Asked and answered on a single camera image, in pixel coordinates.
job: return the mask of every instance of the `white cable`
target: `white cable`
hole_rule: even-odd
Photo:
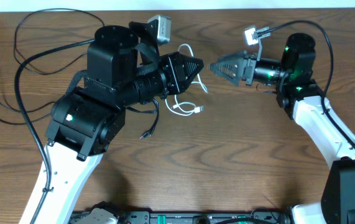
[[[186,47],[189,49],[190,53],[191,53],[191,57],[194,57],[194,53],[192,52],[191,46],[188,45],[188,44],[182,44],[182,45],[178,46],[177,51],[180,51],[180,48],[183,47],[183,46],[186,46]],[[205,86],[205,84],[202,83],[201,77],[200,77],[200,74],[199,74],[199,73],[197,74],[197,77],[198,77],[198,81],[192,81],[191,84],[199,84],[199,85],[202,87],[203,91],[204,91],[205,93],[208,93],[208,89],[207,89],[207,87]],[[175,113],[175,114],[177,114],[177,115],[180,115],[180,116],[189,116],[189,115],[191,115],[191,114],[193,114],[193,113],[199,113],[199,112],[203,111],[203,109],[204,109],[203,106],[196,106],[196,104],[191,103],[191,102],[182,102],[182,103],[179,103],[179,102],[177,101],[177,95],[175,95],[175,102],[176,102],[176,104],[173,105],[173,109],[178,108],[178,109],[180,109],[180,110],[181,110],[182,112],[184,112],[184,113],[179,113],[179,112],[176,112],[176,111],[172,110],[172,109],[169,107],[169,105],[167,104],[167,99],[165,99],[165,102],[166,102],[166,107],[167,107],[171,112],[173,112],[173,113]],[[186,110],[184,110],[184,109],[181,107],[181,105],[192,105],[194,108],[193,108],[192,110],[186,111]]]

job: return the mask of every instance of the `wooden surface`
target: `wooden surface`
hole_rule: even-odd
[[[242,31],[255,24],[274,27],[293,19],[319,22],[333,44],[335,73],[329,99],[340,118],[355,133],[355,9],[146,11],[95,12],[106,24],[127,26],[145,22],[154,14],[172,18],[172,40],[161,54],[176,51],[182,43],[193,47],[205,65],[218,57],[248,49]],[[0,13],[0,98],[16,106],[13,81],[17,63],[12,58],[12,38],[26,13]],[[100,24],[73,12],[47,12],[33,16],[19,34],[25,55],[79,40],[90,39]],[[306,32],[316,39],[313,77],[324,86],[329,56],[321,34],[308,26],[292,26],[265,39],[264,57],[280,59],[288,35]],[[86,50],[87,46],[42,58],[36,65],[55,70]],[[21,89],[28,109],[56,100],[72,75],[86,67],[86,59],[51,76],[22,74]],[[202,80],[209,94],[191,86],[181,100],[204,105],[205,111],[190,117],[169,112],[160,104],[155,135],[139,136],[150,127],[154,115],[127,112],[126,125],[111,150],[88,179],[77,202],[84,210],[100,201],[123,207],[153,210],[252,210],[258,206],[287,205],[320,199],[328,167],[304,130],[289,120],[274,95],[254,87],[232,86],[205,69]],[[37,118],[50,108],[31,115]],[[22,121],[19,114],[0,107],[0,117]],[[42,138],[49,119],[35,124]],[[41,163],[40,154],[25,126],[0,123],[0,222],[15,223],[24,211]]]

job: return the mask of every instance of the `cable connector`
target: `cable connector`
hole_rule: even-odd
[[[194,108],[194,113],[199,113],[202,112],[203,110],[205,110],[204,106],[197,106],[196,108]]]

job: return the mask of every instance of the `white wire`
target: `white wire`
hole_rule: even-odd
[[[191,46],[188,45],[188,44],[182,44],[182,45],[178,46],[177,51],[180,51],[181,47],[183,47],[183,46],[186,46],[186,47],[189,49],[190,53],[191,53],[191,57],[194,57],[194,53],[193,53],[193,51],[192,51],[192,48],[191,48]],[[207,87],[205,86],[205,84],[202,83],[201,77],[200,77],[200,74],[199,74],[199,73],[197,74],[197,77],[198,77],[198,81],[192,81],[191,84],[199,84],[199,85],[202,87],[203,91],[204,91],[205,93],[208,93],[208,89],[207,89]],[[187,102],[187,101],[182,102],[182,103],[179,103],[179,102],[177,101],[177,95],[175,95],[175,102],[176,102],[176,104],[175,104],[173,107],[176,107],[176,106],[177,106],[177,108],[180,109],[180,110],[181,110],[182,112],[184,112],[185,114],[176,112],[176,111],[174,111],[173,109],[171,109],[171,108],[169,107],[169,105],[167,104],[167,99],[165,99],[165,102],[166,102],[166,107],[167,107],[171,112],[173,112],[173,113],[175,113],[175,114],[177,114],[177,115],[180,115],[180,116],[189,116],[189,115],[191,115],[191,114],[193,114],[193,113],[195,112],[196,104],[191,103],[191,102]],[[186,111],[186,110],[184,110],[184,109],[181,107],[181,105],[192,105],[194,108],[193,108],[192,110]]]

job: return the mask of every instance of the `wood grain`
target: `wood grain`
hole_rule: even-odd
[[[95,12],[106,24],[127,26],[145,22],[154,14],[172,18],[172,41],[162,54],[189,43],[205,65],[219,56],[248,49],[242,30],[277,26],[293,19],[319,22],[333,44],[335,73],[329,99],[340,118],[355,133],[355,9],[220,10]],[[13,89],[18,64],[12,58],[14,29],[26,13],[0,13],[0,98],[16,105]],[[100,23],[75,12],[46,12],[30,18],[18,36],[25,55],[90,39]],[[289,34],[306,32],[316,39],[314,78],[324,86],[330,60],[321,34],[308,26],[292,26],[264,41],[264,56],[280,58]],[[87,46],[59,52],[34,62],[46,71],[56,70],[86,50]],[[72,75],[86,67],[80,59],[57,75],[24,72],[21,89],[28,109],[58,99]],[[255,88],[234,87],[201,73],[209,94],[192,86],[182,100],[204,105],[205,111],[190,117],[176,116],[160,103],[155,135],[139,140],[154,116],[128,113],[126,125],[111,150],[93,172],[76,210],[100,201],[153,210],[251,210],[254,207],[285,208],[320,199],[328,167],[306,132],[277,106],[275,96]],[[31,115],[37,118],[47,110]],[[0,117],[22,121],[19,114],[0,107]],[[35,124],[45,142],[49,119]],[[40,167],[40,154],[25,126],[0,123],[0,223],[19,221]]]

